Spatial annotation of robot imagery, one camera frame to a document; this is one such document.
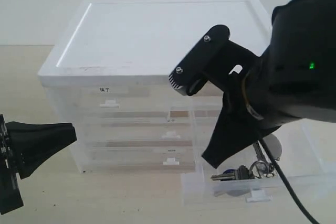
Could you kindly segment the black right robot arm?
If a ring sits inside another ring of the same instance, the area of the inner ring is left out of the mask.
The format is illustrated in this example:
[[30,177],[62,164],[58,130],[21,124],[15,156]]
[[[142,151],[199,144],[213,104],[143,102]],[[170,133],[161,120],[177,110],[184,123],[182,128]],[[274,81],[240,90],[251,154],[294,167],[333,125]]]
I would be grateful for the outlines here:
[[202,158],[213,168],[285,124],[335,122],[335,0],[291,0],[271,16],[271,39],[257,56],[216,25],[185,56],[183,93],[207,82],[223,105]]

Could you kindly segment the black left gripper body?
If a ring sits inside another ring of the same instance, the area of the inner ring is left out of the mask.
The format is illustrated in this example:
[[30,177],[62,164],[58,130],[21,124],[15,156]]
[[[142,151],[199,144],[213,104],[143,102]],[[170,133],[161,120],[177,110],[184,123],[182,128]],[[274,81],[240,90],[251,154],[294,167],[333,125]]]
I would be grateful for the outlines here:
[[11,163],[9,136],[1,115],[1,212],[11,212],[22,207],[23,200],[18,187],[16,171]]

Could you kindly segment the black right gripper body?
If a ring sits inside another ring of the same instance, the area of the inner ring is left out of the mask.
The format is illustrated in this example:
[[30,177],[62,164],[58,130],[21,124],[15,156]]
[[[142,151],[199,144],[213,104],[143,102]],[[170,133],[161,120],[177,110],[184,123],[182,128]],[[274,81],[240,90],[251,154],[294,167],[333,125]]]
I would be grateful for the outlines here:
[[262,60],[267,56],[266,49],[260,56],[232,41],[219,51],[219,54],[206,68],[208,81],[223,92],[223,105],[232,106],[243,103],[253,117],[264,117],[247,98],[247,88],[251,87],[253,78],[260,71]]

